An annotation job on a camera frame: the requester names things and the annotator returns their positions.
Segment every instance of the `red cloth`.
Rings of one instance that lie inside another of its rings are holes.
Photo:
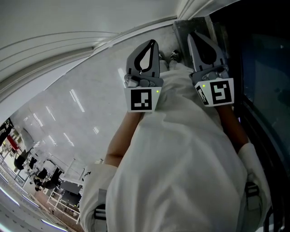
[[[19,149],[19,147],[17,146],[17,143],[15,143],[15,141],[12,139],[12,137],[10,135],[7,136],[7,139],[10,142],[11,146],[14,148],[14,150]]]

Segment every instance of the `forearm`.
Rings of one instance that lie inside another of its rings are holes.
[[[112,156],[114,157],[114,159],[119,160],[117,161],[117,163],[120,163],[121,159],[123,158],[130,146],[131,139],[136,130],[136,127],[138,126],[141,116],[142,113],[126,113],[123,122],[121,123],[119,129],[117,130],[109,144],[107,155],[105,158],[106,164],[110,164]]]
[[[238,152],[244,144],[249,142],[247,134],[229,105],[217,106],[216,109],[221,119],[224,132],[229,137],[236,152]]]

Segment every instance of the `white wall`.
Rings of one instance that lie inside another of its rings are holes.
[[[36,96],[41,91],[58,80],[62,75],[73,67],[84,61],[86,58],[76,60],[66,65],[60,66],[46,74],[23,85],[20,89],[10,94],[7,98],[0,102],[0,124],[9,118],[15,111]]]
[[[0,82],[40,60],[176,16],[180,0],[1,0]]]

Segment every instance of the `person's left arm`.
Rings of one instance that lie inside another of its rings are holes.
[[[109,144],[105,164],[119,167],[131,144],[131,139],[141,120],[141,116],[142,113],[126,113],[123,122]]]

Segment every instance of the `sneaker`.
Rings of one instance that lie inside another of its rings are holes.
[[[159,60],[164,60],[163,55],[159,53]]]
[[[170,55],[170,60],[175,60],[177,62],[180,62],[180,55],[179,55],[179,51],[174,50],[171,55]]]

